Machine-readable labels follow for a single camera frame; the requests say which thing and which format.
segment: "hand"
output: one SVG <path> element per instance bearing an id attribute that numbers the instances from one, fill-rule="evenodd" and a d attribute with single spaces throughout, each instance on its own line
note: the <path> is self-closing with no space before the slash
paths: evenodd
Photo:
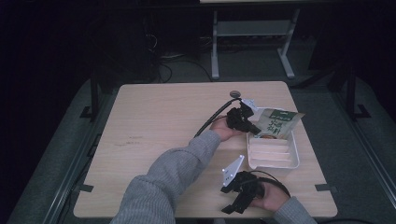
<path id="1" fill-rule="evenodd" d="M 264 197 L 253 199 L 250 206 L 276 212 L 290 198 L 282 189 L 271 183 L 262 182 L 262 187 L 265 188 Z"/>
<path id="2" fill-rule="evenodd" d="M 216 119 L 210 126 L 210 130 L 220 135 L 221 142 L 227 141 L 233 136 L 242 134 L 242 132 L 230 129 L 227 126 L 226 118 Z"/>

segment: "food container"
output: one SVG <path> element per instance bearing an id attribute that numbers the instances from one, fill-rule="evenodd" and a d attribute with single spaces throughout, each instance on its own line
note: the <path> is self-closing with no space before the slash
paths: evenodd
<path id="1" fill-rule="evenodd" d="M 252 123 L 259 121 L 264 109 L 259 107 L 249 120 Z M 264 171 L 270 175 L 284 176 L 300 165 L 293 131 L 287 139 L 255 138 L 252 133 L 248 133 L 247 158 L 249 170 Z"/>

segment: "gray sleeve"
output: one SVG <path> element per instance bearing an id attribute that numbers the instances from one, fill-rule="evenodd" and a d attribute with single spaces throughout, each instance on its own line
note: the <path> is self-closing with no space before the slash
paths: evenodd
<path id="1" fill-rule="evenodd" d="M 274 219 L 280 224 L 316 224 L 296 197 L 291 197 L 274 214 Z"/>
<path id="2" fill-rule="evenodd" d="M 175 223 L 178 196 L 206 168 L 219 144 L 219 135 L 209 130 L 187 147 L 164 152 L 146 175 L 131 181 L 111 223 Z"/>

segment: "white card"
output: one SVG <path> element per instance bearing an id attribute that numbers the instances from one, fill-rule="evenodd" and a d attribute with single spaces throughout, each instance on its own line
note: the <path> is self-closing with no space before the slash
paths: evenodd
<path id="1" fill-rule="evenodd" d="M 233 161 L 227 168 L 222 169 L 223 172 L 223 186 L 227 187 L 231 181 L 236 176 L 236 173 L 239 171 L 239 167 L 242 165 L 242 161 L 244 160 L 245 156 L 240 155 L 238 159 Z"/>
<path id="2" fill-rule="evenodd" d="M 242 99 L 242 103 L 244 103 L 245 105 L 247 105 L 254 111 L 259 110 L 259 108 L 257 108 L 257 106 L 254 104 L 254 100 L 252 100 L 252 99 Z"/>

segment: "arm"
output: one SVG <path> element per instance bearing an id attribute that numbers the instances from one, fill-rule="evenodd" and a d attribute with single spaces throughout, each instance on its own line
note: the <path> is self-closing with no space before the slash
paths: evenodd
<path id="1" fill-rule="evenodd" d="M 146 175 L 132 180 L 112 223 L 175 223 L 178 196 L 209 164 L 221 141 L 240 134 L 216 120 L 187 147 L 164 152 Z"/>
<path id="2" fill-rule="evenodd" d="M 295 197 L 289 197 L 282 189 L 273 184 L 262 183 L 265 195 L 250 204 L 274 212 L 274 219 L 280 224 L 317 223 Z"/>

